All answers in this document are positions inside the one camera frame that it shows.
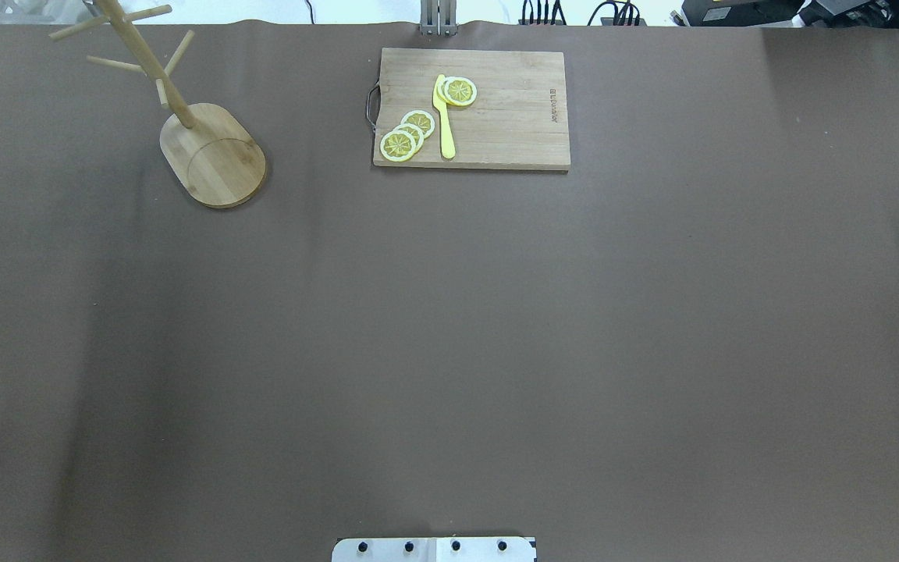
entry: brown tabletop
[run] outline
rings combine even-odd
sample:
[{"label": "brown tabletop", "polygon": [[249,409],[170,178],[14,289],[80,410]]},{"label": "brown tabletop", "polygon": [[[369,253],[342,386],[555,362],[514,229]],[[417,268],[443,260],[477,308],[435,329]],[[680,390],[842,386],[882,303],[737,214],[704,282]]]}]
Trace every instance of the brown tabletop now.
[{"label": "brown tabletop", "polygon": [[[899,31],[194,28],[233,210],[0,27],[0,560],[899,560]],[[371,166],[385,46],[563,51],[570,173]]]}]

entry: yellow knife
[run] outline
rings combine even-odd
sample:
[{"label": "yellow knife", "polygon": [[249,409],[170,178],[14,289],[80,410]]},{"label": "yellow knife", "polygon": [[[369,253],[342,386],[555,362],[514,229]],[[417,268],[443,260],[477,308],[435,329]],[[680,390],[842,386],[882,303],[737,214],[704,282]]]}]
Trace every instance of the yellow knife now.
[{"label": "yellow knife", "polygon": [[450,114],[446,111],[446,102],[439,97],[439,86],[442,86],[442,80],[445,79],[445,74],[439,74],[435,79],[435,86],[432,87],[432,107],[439,111],[439,148],[442,149],[442,156],[446,160],[453,160],[453,156],[457,156],[457,146],[453,143],[453,131],[450,131]]}]

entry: cutting board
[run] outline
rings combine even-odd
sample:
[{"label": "cutting board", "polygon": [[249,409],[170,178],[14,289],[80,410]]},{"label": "cutting board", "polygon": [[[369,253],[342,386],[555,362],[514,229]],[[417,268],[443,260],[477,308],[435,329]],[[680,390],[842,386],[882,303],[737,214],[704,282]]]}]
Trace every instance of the cutting board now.
[{"label": "cutting board", "polygon": [[[457,156],[439,152],[439,112],[432,86],[439,74],[464,76],[478,86],[468,107],[449,107]],[[415,168],[498,170],[570,169],[564,54],[531,51],[393,49],[381,54],[381,109],[374,164]],[[390,162],[379,140],[414,109],[435,117],[435,132],[411,160]]]}]

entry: lemon slice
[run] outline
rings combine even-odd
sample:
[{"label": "lemon slice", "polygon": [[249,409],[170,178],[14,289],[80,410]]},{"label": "lemon slice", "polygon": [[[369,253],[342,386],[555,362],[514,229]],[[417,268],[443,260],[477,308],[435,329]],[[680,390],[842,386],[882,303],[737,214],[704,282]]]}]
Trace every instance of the lemon slice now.
[{"label": "lemon slice", "polygon": [[402,123],[393,128],[393,130],[409,132],[411,134],[411,137],[414,138],[415,152],[421,150],[421,144],[425,142],[425,132],[421,130],[420,126],[411,123]]},{"label": "lemon slice", "polygon": [[418,143],[414,136],[403,129],[395,129],[381,138],[381,154],[392,162],[403,162],[414,156]]},{"label": "lemon slice", "polygon": [[446,79],[442,80],[442,92],[439,93],[446,103],[465,107],[478,99],[478,86],[463,76],[446,76]]},{"label": "lemon slice", "polygon": [[435,131],[435,119],[432,118],[432,114],[428,113],[428,111],[420,109],[409,111],[404,114],[404,117],[400,118],[400,122],[410,123],[421,128],[427,139],[429,135],[432,135],[432,131]]}]

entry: white bracket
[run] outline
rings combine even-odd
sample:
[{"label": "white bracket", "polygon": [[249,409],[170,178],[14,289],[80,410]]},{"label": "white bracket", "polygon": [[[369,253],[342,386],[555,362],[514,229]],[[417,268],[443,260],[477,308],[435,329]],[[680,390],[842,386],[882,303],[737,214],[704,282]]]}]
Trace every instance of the white bracket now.
[{"label": "white bracket", "polygon": [[536,562],[532,537],[342,539],[332,562]]},{"label": "white bracket", "polygon": [[457,0],[421,0],[422,35],[457,35]]}]

